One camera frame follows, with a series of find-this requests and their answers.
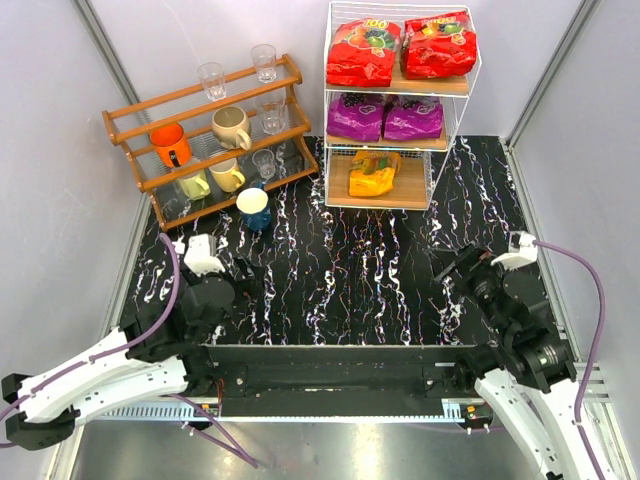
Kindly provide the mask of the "orange candy bag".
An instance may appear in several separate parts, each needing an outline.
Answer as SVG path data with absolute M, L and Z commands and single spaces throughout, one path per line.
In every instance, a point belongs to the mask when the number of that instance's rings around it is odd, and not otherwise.
M 391 192 L 402 166 L 399 153 L 360 150 L 351 159 L 348 193 L 352 197 L 378 197 Z

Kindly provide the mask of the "purple candy bag front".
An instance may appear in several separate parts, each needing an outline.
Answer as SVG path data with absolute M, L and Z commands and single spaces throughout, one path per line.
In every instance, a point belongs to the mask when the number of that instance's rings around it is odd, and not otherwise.
M 439 138 L 444 125 L 444 108 L 438 98 L 391 96 L 385 108 L 383 138 L 413 141 Z

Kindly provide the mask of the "purple candy bag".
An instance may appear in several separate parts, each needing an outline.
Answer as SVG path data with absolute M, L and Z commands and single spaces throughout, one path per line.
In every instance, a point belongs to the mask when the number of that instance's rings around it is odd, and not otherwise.
M 340 93 L 332 99 L 327 120 L 329 135 L 360 142 L 381 137 L 385 97 L 370 93 Z
M 444 108 L 438 98 L 391 96 L 385 108 L 383 138 L 413 141 L 439 138 L 444 125 Z

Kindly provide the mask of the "purple candy bag back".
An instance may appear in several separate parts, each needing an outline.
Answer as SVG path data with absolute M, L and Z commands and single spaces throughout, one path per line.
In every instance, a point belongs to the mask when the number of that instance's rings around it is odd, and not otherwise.
M 381 137 L 385 97 L 370 93 L 340 93 L 332 99 L 327 120 L 329 135 L 360 142 Z

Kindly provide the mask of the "red candy bag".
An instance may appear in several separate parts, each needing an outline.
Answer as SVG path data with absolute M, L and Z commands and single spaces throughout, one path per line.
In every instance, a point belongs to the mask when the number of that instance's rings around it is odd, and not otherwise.
M 401 68 L 410 80 L 464 76 L 478 58 L 467 10 L 406 20 Z
M 388 20 L 364 18 L 342 24 L 329 47 L 326 82 L 347 87 L 389 87 L 401 28 Z

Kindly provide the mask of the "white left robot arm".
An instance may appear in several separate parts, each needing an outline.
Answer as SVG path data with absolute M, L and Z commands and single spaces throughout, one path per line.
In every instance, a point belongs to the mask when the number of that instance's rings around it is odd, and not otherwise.
M 187 420 L 428 422 L 461 417 L 472 392 L 454 377 L 454 347 L 230 347 L 215 331 L 266 309 L 262 267 L 195 278 L 175 270 L 150 304 L 86 351 L 39 375 L 1 382 L 4 446 L 37 451 L 142 402 L 187 406 Z

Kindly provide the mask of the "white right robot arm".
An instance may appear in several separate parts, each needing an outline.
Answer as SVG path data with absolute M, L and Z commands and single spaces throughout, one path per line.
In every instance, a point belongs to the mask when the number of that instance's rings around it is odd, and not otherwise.
M 533 279 L 490 256 L 463 263 L 459 286 L 495 334 L 458 363 L 459 384 L 475 390 L 502 421 L 537 479 L 616 476 L 578 400 L 569 343 L 560 337 Z

